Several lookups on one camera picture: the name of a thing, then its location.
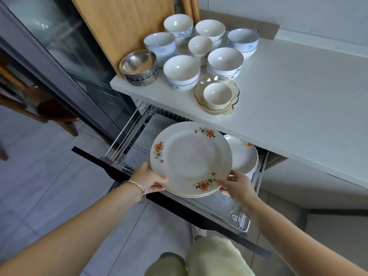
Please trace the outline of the person's right hand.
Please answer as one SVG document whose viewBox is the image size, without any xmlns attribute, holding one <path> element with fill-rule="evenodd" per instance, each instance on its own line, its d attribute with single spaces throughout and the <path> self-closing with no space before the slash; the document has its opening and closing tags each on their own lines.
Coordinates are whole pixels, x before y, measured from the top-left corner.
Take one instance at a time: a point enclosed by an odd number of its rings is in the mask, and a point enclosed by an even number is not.
<svg viewBox="0 0 368 276">
<path fill-rule="evenodd" d="M 230 197 L 240 205 L 244 213 L 251 210 L 254 204 L 259 201 L 254 187 L 246 175 L 231 170 L 230 175 L 225 180 L 234 182 L 234 192 Z"/>
</svg>

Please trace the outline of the person's left hand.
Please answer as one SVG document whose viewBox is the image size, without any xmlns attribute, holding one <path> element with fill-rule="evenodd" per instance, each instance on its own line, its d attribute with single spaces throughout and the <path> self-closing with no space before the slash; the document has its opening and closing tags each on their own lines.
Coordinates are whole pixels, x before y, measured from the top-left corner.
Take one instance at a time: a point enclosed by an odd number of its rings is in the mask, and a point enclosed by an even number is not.
<svg viewBox="0 0 368 276">
<path fill-rule="evenodd" d="M 149 163 L 143 162 L 129 179 L 129 182 L 139 186 L 144 195 L 164 190 L 162 185 L 153 185 L 154 176 L 160 176 L 149 169 Z"/>
</svg>

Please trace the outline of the white plate orange floral print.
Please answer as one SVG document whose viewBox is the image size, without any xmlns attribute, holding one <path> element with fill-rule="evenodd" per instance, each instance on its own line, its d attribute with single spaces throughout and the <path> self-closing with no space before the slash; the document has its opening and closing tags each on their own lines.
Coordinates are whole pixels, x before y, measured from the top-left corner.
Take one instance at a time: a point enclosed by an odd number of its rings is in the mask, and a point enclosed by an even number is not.
<svg viewBox="0 0 368 276">
<path fill-rule="evenodd" d="M 160 132 L 150 148 L 150 162 L 169 160 L 174 163 L 200 163 L 232 169 L 232 151 L 225 137 L 215 128 L 186 121 L 170 125 Z"/>
<path fill-rule="evenodd" d="M 161 184 L 166 191 L 185 198 L 199 198 L 216 192 L 220 188 L 217 179 L 226 179 L 231 170 L 227 163 L 225 166 L 212 165 L 204 160 L 200 163 L 151 161 L 150 168 L 168 179 Z"/>
<path fill-rule="evenodd" d="M 231 135 L 224 135 L 224 137 L 232 151 L 232 169 L 251 178 L 259 163 L 255 146 Z"/>
<path fill-rule="evenodd" d="M 232 153 L 232 169 L 246 175 L 252 180 L 259 164 L 259 156 L 255 151 Z"/>
</svg>

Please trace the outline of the person's left forearm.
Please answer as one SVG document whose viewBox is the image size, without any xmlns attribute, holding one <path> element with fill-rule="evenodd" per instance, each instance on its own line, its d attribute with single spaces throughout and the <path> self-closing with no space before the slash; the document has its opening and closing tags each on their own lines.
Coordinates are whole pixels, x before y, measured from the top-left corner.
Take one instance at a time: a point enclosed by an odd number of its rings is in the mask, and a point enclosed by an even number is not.
<svg viewBox="0 0 368 276">
<path fill-rule="evenodd" d="M 79 276 L 130 208 L 143 197 L 125 183 L 0 266 L 0 276 Z"/>
</svg>

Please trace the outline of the person's right forearm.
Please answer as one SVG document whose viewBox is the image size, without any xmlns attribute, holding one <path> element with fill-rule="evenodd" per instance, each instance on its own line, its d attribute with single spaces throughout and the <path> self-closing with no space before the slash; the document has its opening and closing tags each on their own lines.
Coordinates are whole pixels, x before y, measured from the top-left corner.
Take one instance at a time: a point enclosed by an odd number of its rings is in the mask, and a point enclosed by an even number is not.
<svg viewBox="0 0 368 276">
<path fill-rule="evenodd" d="M 307 235 L 257 196 L 240 204 L 296 276 L 368 276 L 367 271 Z"/>
</svg>

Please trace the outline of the white slipper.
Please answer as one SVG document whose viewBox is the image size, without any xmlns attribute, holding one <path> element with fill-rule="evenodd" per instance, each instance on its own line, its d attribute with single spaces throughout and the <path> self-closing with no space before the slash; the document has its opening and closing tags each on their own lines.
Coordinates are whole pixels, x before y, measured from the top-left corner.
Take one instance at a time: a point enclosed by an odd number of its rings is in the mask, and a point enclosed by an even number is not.
<svg viewBox="0 0 368 276">
<path fill-rule="evenodd" d="M 199 238 L 207 236 L 207 230 L 205 229 L 199 228 L 193 224 L 191 225 L 191 229 L 192 229 L 193 242 L 195 242 Z"/>
</svg>

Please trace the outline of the white base cabinet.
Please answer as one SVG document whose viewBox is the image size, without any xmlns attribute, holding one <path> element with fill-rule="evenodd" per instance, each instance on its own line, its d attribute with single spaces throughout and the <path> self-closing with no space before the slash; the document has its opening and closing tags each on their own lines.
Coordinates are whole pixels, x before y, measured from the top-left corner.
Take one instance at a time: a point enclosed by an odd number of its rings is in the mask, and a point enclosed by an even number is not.
<svg viewBox="0 0 368 276">
<path fill-rule="evenodd" d="M 368 210 L 368 182 L 269 152 L 263 190 L 308 209 Z"/>
</svg>

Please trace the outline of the stainless steel bowl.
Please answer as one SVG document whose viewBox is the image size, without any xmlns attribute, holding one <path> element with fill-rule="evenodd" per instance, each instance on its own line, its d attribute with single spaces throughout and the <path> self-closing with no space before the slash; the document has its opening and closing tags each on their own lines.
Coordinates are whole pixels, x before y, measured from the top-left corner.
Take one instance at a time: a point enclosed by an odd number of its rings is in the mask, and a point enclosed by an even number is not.
<svg viewBox="0 0 368 276">
<path fill-rule="evenodd" d="M 158 69 L 158 60 L 150 50 L 137 50 L 126 55 L 119 63 L 122 75 L 130 80 L 148 79 Z"/>
<path fill-rule="evenodd" d="M 153 84 L 156 81 L 158 77 L 158 73 L 159 73 L 158 70 L 159 70 L 159 67 L 154 71 L 154 74 L 152 76 L 146 79 L 142 79 L 142 80 L 133 80 L 126 76 L 123 76 L 123 77 L 127 80 L 128 83 L 130 83 L 133 86 L 146 87 L 146 86 Z"/>
</svg>

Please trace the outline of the white bowl blue band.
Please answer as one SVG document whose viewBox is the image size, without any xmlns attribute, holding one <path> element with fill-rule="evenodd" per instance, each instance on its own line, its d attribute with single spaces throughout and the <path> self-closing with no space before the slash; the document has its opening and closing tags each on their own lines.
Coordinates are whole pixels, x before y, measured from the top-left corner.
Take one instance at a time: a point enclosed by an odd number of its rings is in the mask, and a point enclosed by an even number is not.
<svg viewBox="0 0 368 276">
<path fill-rule="evenodd" d="M 167 84 L 178 92 L 188 92 L 195 88 L 200 77 L 200 63 L 189 55 L 177 55 L 163 66 Z"/>
</svg>

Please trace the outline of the white bowl blue floral print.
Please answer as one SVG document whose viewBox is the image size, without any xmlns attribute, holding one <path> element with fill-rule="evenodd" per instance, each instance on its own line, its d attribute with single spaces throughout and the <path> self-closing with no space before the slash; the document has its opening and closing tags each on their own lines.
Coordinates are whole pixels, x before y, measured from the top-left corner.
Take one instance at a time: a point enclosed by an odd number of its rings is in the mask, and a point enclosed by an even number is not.
<svg viewBox="0 0 368 276">
<path fill-rule="evenodd" d="M 241 52 L 244 59 L 248 59 L 257 50 L 259 40 L 259 30 L 241 28 L 228 33 L 226 44 Z"/>
<path fill-rule="evenodd" d="M 158 32 L 145 37 L 146 49 L 155 53 L 158 65 L 163 68 L 170 58 L 176 56 L 176 37 L 169 32 Z"/>
<path fill-rule="evenodd" d="M 191 38 L 194 21 L 185 14 L 174 14 L 167 17 L 164 22 L 164 29 L 175 36 L 177 46 L 182 46 Z"/>
<path fill-rule="evenodd" d="M 209 74 L 218 76 L 221 80 L 234 80 L 240 73 L 244 57 L 236 49 L 221 47 L 208 55 L 206 69 Z"/>
</svg>

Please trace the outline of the wooden chair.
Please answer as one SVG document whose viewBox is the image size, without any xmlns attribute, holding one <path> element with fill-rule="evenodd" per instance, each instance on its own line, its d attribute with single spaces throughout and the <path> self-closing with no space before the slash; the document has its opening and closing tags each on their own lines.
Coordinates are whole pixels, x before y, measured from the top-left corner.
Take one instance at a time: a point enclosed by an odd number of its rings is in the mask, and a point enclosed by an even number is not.
<svg viewBox="0 0 368 276">
<path fill-rule="evenodd" d="M 74 125 L 79 118 L 53 99 L 35 84 L 28 86 L 8 69 L 8 62 L 0 55 L 0 78 L 6 80 L 17 91 L 13 91 L 0 80 L 0 106 L 30 117 L 41 123 L 54 121 L 73 137 L 78 136 Z"/>
</svg>

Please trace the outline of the plain white bowl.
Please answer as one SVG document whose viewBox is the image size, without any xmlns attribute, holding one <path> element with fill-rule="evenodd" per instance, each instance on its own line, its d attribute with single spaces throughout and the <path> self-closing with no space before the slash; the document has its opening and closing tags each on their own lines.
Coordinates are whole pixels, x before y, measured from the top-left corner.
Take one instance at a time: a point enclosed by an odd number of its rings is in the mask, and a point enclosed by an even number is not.
<svg viewBox="0 0 368 276">
<path fill-rule="evenodd" d="M 198 35 L 206 36 L 213 42 L 213 50 L 217 49 L 222 42 L 226 32 L 226 27 L 220 21 L 214 19 L 206 19 L 198 22 L 195 26 Z"/>
</svg>

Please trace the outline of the large wooden cutting board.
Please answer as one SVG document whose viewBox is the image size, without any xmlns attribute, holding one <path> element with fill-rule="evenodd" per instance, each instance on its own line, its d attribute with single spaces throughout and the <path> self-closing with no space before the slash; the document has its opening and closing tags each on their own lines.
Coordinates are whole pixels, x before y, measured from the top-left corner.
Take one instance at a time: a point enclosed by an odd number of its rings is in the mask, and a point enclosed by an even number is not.
<svg viewBox="0 0 368 276">
<path fill-rule="evenodd" d="M 116 74 L 121 60 L 145 49 L 144 38 L 164 31 L 173 15 L 173 0 L 71 0 Z"/>
</svg>

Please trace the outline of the dark glass door cabinet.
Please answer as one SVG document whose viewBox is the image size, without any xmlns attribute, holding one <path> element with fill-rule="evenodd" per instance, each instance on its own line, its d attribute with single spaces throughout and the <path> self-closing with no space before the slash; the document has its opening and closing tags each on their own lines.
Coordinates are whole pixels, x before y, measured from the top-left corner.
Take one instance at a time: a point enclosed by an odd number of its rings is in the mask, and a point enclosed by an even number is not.
<svg viewBox="0 0 368 276">
<path fill-rule="evenodd" d="M 137 109 L 71 0 L 0 0 L 0 55 L 106 142 Z"/>
</svg>

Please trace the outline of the narrow wooden board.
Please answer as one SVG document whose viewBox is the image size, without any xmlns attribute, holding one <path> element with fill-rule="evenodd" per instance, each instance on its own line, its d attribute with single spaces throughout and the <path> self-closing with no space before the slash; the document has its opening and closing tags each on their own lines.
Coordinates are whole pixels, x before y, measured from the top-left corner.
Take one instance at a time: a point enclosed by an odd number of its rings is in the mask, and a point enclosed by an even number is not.
<svg viewBox="0 0 368 276">
<path fill-rule="evenodd" d="M 201 21 L 198 0 L 181 0 L 184 13 L 194 21 L 194 25 Z"/>
</svg>

